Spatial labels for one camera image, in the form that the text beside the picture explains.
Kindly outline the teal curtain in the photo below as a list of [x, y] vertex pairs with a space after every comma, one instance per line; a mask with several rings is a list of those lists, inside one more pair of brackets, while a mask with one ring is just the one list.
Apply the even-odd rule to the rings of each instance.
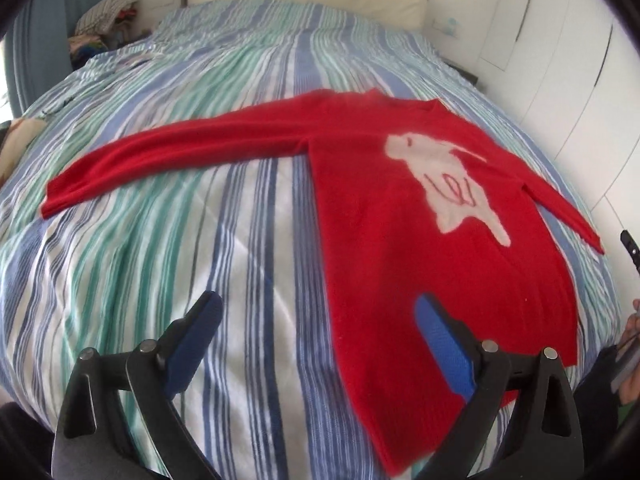
[[15, 117], [72, 71], [67, 38], [101, 0], [27, 0], [3, 39], [4, 73]]

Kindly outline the white wardrobe doors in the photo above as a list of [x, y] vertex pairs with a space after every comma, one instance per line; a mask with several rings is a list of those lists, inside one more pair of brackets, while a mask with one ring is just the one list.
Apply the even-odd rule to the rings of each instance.
[[477, 68], [627, 263], [620, 233], [639, 233], [639, 57], [608, 3], [498, 0]]

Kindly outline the dark nightstand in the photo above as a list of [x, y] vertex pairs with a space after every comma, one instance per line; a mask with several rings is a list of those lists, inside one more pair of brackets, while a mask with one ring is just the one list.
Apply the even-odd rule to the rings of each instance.
[[474, 87], [477, 86], [478, 77], [473, 73], [471, 73], [469, 70], [467, 70], [466, 68], [464, 68], [463, 66], [459, 65], [454, 61], [448, 60], [448, 58], [444, 58], [444, 63], [450, 68], [452, 68], [453, 70], [455, 70], [463, 79], [465, 79], [466, 81], [469, 81], [469, 83], [472, 84], [472, 86]]

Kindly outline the wall socket with blue stickers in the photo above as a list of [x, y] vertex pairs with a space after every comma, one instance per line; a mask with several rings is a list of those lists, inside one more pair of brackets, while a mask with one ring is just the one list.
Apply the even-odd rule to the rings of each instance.
[[455, 18], [446, 18], [446, 20], [434, 18], [432, 27], [445, 36], [457, 37], [458, 21]]

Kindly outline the pile of clothes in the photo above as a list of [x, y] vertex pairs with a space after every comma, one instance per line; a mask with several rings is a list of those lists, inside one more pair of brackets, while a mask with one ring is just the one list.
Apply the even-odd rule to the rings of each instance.
[[95, 56], [134, 41], [132, 29], [141, 0], [101, 0], [82, 14], [67, 38], [70, 64], [79, 70]]

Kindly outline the patterned cushion beside bed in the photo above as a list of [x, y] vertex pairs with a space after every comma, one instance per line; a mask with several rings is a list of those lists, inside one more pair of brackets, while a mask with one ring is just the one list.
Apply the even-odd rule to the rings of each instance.
[[29, 144], [46, 128], [39, 118], [21, 117], [1, 124], [0, 186], [11, 177]]

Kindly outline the red knit sweater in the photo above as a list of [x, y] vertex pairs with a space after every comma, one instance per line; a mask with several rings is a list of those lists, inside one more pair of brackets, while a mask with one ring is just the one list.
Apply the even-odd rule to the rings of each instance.
[[462, 407], [413, 319], [432, 292], [508, 350], [574, 365], [577, 299], [544, 214], [600, 238], [520, 158], [436, 100], [318, 90], [112, 142], [48, 183], [52, 217], [152, 174], [244, 159], [310, 162], [332, 338], [384, 469], [434, 451]]

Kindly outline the striped blue green duvet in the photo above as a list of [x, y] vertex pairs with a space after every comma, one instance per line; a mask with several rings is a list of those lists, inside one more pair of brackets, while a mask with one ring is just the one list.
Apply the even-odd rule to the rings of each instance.
[[[520, 158], [589, 222], [530, 137], [415, 32], [318, 3], [218, 0], [90, 61], [30, 108], [46, 128], [1, 190], [1, 382], [54, 427], [82, 349], [129, 350], [202, 292], [220, 329], [177, 408], [226, 479], [407, 479], [387, 472], [350, 402], [306, 155], [169, 170], [43, 217], [48, 183], [127, 136], [329, 90], [436, 100]], [[551, 214], [577, 299], [572, 385], [620, 332], [603, 250]]]

